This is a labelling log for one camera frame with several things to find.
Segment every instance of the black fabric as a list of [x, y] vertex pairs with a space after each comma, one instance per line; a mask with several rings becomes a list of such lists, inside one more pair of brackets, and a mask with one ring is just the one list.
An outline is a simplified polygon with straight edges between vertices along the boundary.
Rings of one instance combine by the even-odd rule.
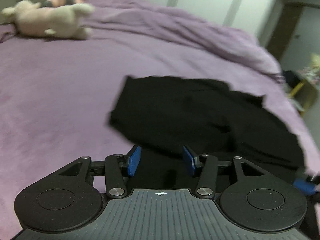
[[308, 208], [307, 213], [304, 220], [301, 223], [300, 230], [308, 236], [311, 240], [319, 240], [319, 229], [318, 229], [318, 222], [316, 217], [316, 210], [315, 210], [315, 202], [312, 199], [307, 199], [308, 201]]
[[[292, 183], [303, 166], [302, 150], [296, 136], [262, 102], [263, 97], [230, 91], [215, 80], [128, 77], [109, 123], [151, 150], [144, 165], [157, 163], [162, 179], [169, 170], [177, 171], [166, 162], [181, 158], [183, 145], [189, 145], [219, 160], [240, 155]], [[144, 176], [140, 182], [154, 179]]]
[[283, 76], [285, 78], [285, 82], [293, 89], [295, 88], [300, 82], [301, 79], [291, 70], [284, 71]]
[[[135, 188], [172, 189], [187, 188], [192, 192], [198, 184], [198, 177], [191, 177], [183, 161], [166, 152], [144, 148], [135, 175], [126, 184], [128, 192]], [[218, 176], [216, 192], [223, 192], [229, 186], [229, 176]]]

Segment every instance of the black cloth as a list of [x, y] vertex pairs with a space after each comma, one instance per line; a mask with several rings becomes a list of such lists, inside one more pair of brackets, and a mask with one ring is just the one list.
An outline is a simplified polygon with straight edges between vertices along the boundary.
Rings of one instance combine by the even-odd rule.
[[284, 76], [285, 82], [292, 89], [294, 89], [301, 82], [301, 79], [297, 76], [297, 74], [291, 70], [284, 71], [283, 76]]
[[230, 91], [227, 84], [216, 80], [127, 77], [109, 123], [148, 149], [148, 156], [143, 157], [145, 167], [137, 170], [137, 177], [146, 185], [154, 180], [147, 169], [160, 172], [159, 188], [166, 186], [170, 171], [176, 174], [174, 181], [183, 177], [182, 166], [169, 167], [166, 162], [181, 158], [184, 145], [222, 161], [242, 156], [292, 183], [295, 171], [304, 165], [302, 150], [296, 136], [262, 103], [263, 97]]

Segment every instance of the plush toy ear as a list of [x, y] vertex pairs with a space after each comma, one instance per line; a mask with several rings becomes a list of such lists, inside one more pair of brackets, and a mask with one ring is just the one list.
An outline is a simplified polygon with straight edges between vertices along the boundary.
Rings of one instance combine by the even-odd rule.
[[14, 15], [16, 13], [15, 7], [4, 8], [1, 14], [6, 18], [7, 23], [12, 23], [14, 21]]
[[35, 9], [38, 9], [38, 8], [41, 7], [41, 3], [40, 3], [40, 2], [37, 2], [37, 3], [35, 3], [33, 6], [34, 6]]

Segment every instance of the purple bedsheet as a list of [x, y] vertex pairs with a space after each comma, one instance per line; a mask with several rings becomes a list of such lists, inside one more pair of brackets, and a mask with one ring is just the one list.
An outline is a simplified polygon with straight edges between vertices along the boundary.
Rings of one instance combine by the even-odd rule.
[[[308, 167], [320, 170], [318, 149], [276, 82], [279, 66], [254, 38], [143, 0], [89, 2], [90, 40], [0, 39], [0, 239], [20, 230], [13, 202], [23, 188], [80, 156], [103, 160], [131, 148], [104, 126], [128, 74], [217, 79], [266, 95], [265, 108], [298, 135]], [[101, 181], [95, 187], [104, 190]]]

